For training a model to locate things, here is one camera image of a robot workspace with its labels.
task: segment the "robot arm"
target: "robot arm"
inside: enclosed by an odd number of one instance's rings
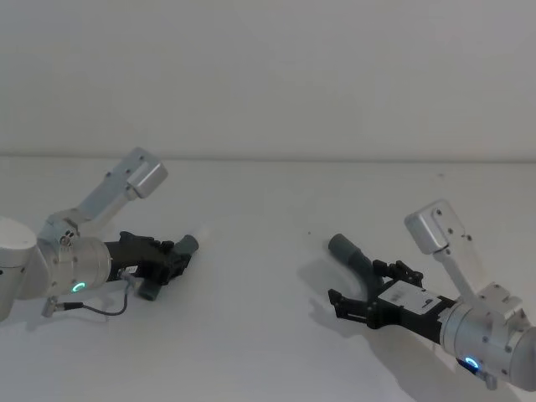
[[[198,247],[195,239],[160,243],[125,232],[119,242],[106,244],[88,234],[108,223],[128,201],[148,197],[167,175],[161,161],[136,148],[78,207],[50,215],[37,239],[21,224],[0,219],[0,321],[8,316],[14,298],[48,297],[43,314],[50,317],[64,307],[58,296],[133,276],[146,279],[142,295],[154,300],[160,286],[182,274]]]
[[[437,201],[409,215],[405,224],[420,250],[443,264],[460,298],[453,301],[423,289],[422,274],[400,261],[371,263],[338,234],[329,250],[363,277],[368,299],[355,301],[330,290],[337,316],[364,322],[372,329],[400,325],[439,343],[489,389],[502,379],[535,391],[536,327],[528,321],[521,299],[487,279],[472,237],[451,206]],[[382,277],[391,281],[373,283]]]

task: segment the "white surface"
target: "white surface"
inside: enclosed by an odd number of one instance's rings
[[[2,214],[38,230],[115,162],[0,159]],[[0,324],[2,400],[534,401],[504,387],[488,392],[401,328],[337,320],[327,290],[356,296],[358,283],[325,240],[344,233],[373,258],[424,271],[430,291],[456,296],[404,226],[408,213],[448,198],[490,275],[522,297],[534,319],[535,165],[166,166],[167,181],[126,206],[106,239],[119,229],[175,240],[203,233],[185,275],[154,303],[132,298],[125,315],[108,322],[89,312],[46,321],[43,301],[18,301]],[[121,290],[109,284],[73,299],[115,310]]]
[[[0,148],[536,158],[532,0],[2,0]]]

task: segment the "black mount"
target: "black mount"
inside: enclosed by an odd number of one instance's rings
[[[132,267],[132,274],[145,280],[138,294],[154,301],[162,286],[184,273],[198,249],[198,242],[189,235],[173,243],[120,232],[119,241],[106,243],[106,246],[112,258],[108,281],[119,281],[121,273]]]

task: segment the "gray cylinder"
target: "gray cylinder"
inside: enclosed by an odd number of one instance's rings
[[[328,249],[333,256],[354,271],[364,284],[366,297],[370,298],[384,284],[384,280],[374,274],[372,262],[361,250],[342,234],[335,234],[329,240]]]

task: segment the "white tabletop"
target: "white tabletop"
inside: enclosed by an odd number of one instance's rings
[[[89,193],[113,160],[0,159],[0,213],[39,230]],[[422,255],[404,217],[447,198],[497,282],[536,319],[536,165],[174,162],[164,184],[129,204],[119,230],[206,238],[182,277],[126,313],[40,317],[18,301],[0,324],[0,399],[63,401],[517,402],[489,392],[439,348],[403,328],[335,318],[331,287],[358,283],[326,250],[343,233],[372,258],[401,259],[444,296],[456,290]],[[119,283],[76,295],[111,310]]]

